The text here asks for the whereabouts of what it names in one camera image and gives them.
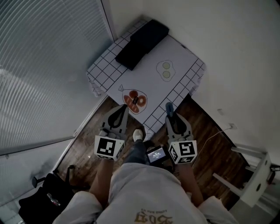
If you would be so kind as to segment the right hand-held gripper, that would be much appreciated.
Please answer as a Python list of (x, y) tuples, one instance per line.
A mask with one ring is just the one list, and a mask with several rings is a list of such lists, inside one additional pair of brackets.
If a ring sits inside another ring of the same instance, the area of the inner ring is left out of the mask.
[[(172, 117), (166, 116), (165, 124), (169, 137), (174, 137), (175, 133), (181, 136), (192, 134), (190, 123), (180, 114), (175, 114), (175, 121)], [(172, 141), (169, 143), (168, 152), (176, 165), (192, 163), (197, 157), (197, 142), (192, 137), (188, 137), (186, 140)]]

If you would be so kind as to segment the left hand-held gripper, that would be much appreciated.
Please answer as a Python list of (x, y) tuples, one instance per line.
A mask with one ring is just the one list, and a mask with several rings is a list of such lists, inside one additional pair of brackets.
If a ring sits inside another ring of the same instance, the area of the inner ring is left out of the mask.
[(117, 161), (125, 147), (129, 109), (127, 105), (112, 108), (104, 116), (102, 127), (94, 140), (94, 154), (99, 158)]

